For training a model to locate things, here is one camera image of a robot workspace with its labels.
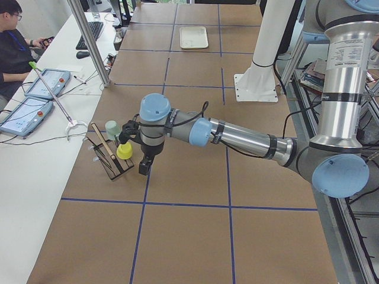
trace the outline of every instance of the label sticker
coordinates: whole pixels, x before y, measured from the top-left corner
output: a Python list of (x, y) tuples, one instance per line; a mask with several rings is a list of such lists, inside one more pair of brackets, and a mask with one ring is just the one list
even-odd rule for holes
[(367, 48), (370, 45), (371, 40), (366, 40), (365, 38), (355, 38), (332, 43), (329, 46), (326, 70), (344, 67), (362, 67), (366, 69), (367, 62), (362, 62), (362, 58), (366, 58), (364, 55), (370, 51)]

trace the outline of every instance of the blue joint cap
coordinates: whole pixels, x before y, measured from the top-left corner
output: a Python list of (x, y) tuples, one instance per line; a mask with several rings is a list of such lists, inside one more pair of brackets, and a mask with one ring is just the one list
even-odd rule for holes
[(359, 12), (367, 14), (377, 14), (379, 13), (378, 0), (345, 0), (345, 2), (353, 9)]
[(204, 147), (207, 145), (211, 130), (212, 123), (205, 118), (199, 118), (189, 133), (189, 143), (194, 146)]
[(369, 175), (368, 166), (361, 157), (339, 154), (316, 167), (312, 184), (319, 192), (330, 197), (345, 198), (362, 190)]
[(310, 33), (307, 31), (303, 31), (303, 40), (305, 43), (313, 43), (313, 44), (329, 43), (329, 39), (325, 34)]
[(140, 116), (145, 121), (159, 121), (170, 113), (168, 98), (160, 93), (151, 93), (141, 101)]

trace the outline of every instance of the metal frame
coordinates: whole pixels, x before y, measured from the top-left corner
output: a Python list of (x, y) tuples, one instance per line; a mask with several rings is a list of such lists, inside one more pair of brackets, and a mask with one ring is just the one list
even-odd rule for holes
[(91, 59), (95, 65), (95, 68), (99, 74), (102, 84), (104, 87), (109, 86), (110, 79), (108, 73), (104, 67), (100, 52), (96, 46), (95, 39), (89, 29), (87, 24), (87, 19), (83, 12), (83, 8), (79, 0), (67, 0), (70, 5), (73, 16), (75, 17), (76, 22), (78, 23), (79, 29), (83, 35), (85, 43), (87, 45), (88, 51), (91, 55)]

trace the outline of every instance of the blue tape line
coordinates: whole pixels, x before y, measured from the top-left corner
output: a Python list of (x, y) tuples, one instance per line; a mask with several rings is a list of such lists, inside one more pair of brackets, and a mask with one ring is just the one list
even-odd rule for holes
[(122, 203), (122, 204), (139, 204), (141, 205), (142, 202), (140, 201), (123, 201), (123, 200), (106, 200), (106, 199), (86, 199), (86, 198), (68, 198), (68, 197), (62, 197), (61, 200), (63, 201), (81, 201), (81, 202), (99, 202), (99, 203)]
[(223, 105), (225, 105), (224, 69), (221, 68), (221, 83), (223, 88)]
[(317, 208), (287, 208), (265, 206), (232, 206), (233, 209), (279, 210), (279, 211), (317, 211)]
[(233, 241), (232, 190), (230, 186), (230, 171), (229, 171), (229, 149), (225, 147), (225, 150), (226, 150), (227, 194), (228, 194), (228, 199), (229, 199), (230, 252), (232, 255), (233, 284), (236, 284), (235, 245)]
[(131, 267), (131, 273), (130, 273), (130, 281), (129, 284), (133, 283), (134, 278), (134, 270), (136, 268), (136, 262), (137, 262), (137, 254), (138, 254), (138, 246), (140, 244), (140, 237), (141, 237), (141, 230), (142, 230), (142, 223), (143, 223), (143, 216), (144, 216), (144, 209), (146, 207), (146, 198), (147, 198), (147, 190), (149, 188), (149, 182), (150, 182), (150, 173), (147, 176), (146, 181), (146, 188), (144, 191), (144, 197), (143, 197), (143, 205), (142, 205), (142, 211), (141, 211), (141, 218), (140, 218), (140, 225), (138, 227), (138, 234), (137, 234), (137, 241), (136, 241), (136, 248), (134, 250), (134, 257), (133, 257), (133, 265)]
[[(150, 49), (120, 49), (122, 51), (146, 51), (146, 52), (175, 52), (175, 53), (217, 53), (218, 51), (198, 51), (198, 50), (150, 50)], [(223, 51), (223, 54), (246, 54), (253, 55), (253, 52), (236, 52), (236, 51)]]
[(221, 39), (221, 22), (220, 22), (220, 4), (217, 4), (217, 11), (219, 13), (220, 56), (223, 57), (223, 48), (222, 48), (222, 39)]
[(175, 16), (174, 16), (174, 23), (172, 24), (172, 33), (171, 33), (171, 42), (170, 42), (170, 51), (172, 47), (172, 41), (174, 39), (174, 30), (175, 30), (175, 22), (176, 22), (176, 15), (178, 13), (178, 4), (176, 5), (176, 10), (175, 10)]
[(167, 79), (168, 64), (169, 64), (169, 62), (170, 62), (170, 57), (167, 58), (166, 73), (165, 73), (165, 80), (163, 81), (162, 95), (165, 94), (165, 86), (166, 86), (166, 79)]
[[(149, 85), (149, 84), (128, 84), (128, 83), (115, 83), (117, 86), (142, 86), (142, 87), (163, 87), (163, 85)], [(213, 89), (221, 89), (222, 87), (218, 86), (186, 86), (186, 85), (165, 85), (166, 87), (182, 87), (182, 88), (213, 88)]]
[[(131, 22), (135, 25), (172, 25), (168, 23), (152, 23), (152, 22)], [(260, 27), (261, 25), (221, 25), (221, 24), (174, 24), (174, 25), (190, 25), (190, 26), (210, 26), (210, 27)]]
[[(119, 203), (119, 204), (139, 204), (139, 205), (161, 205), (161, 206), (183, 206), (183, 207), (206, 207), (206, 208), (228, 208), (228, 205), (215, 204), (186, 204), (186, 203), (166, 203), (166, 202), (143, 202), (143, 201), (121, 201), (106, 199), (86, 199), (62, 197), (63, 201), (73, 202), (99, 202), (99, 203)], [(237, 206), (232, 205), (232, 209), (252, 209), (252, 210), (278, 210), (278, 211), (317, 211), (317, 208), (291, 208), (291, 207), (268, 207), (268, 206)]]

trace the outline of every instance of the hand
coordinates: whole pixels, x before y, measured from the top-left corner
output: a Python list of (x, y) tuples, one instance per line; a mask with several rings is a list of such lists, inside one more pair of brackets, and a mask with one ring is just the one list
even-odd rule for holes
[(44, 49), (45, 46), (43, 46), (43, 45), (40, 44), (40, 41), (44, 41), (44, 40), (45, 40), (44, 37), (40, 37), (40, 38), (38, 38), (36, 40), (33, 40), (33, 46), (39, 47), (40, 49)]

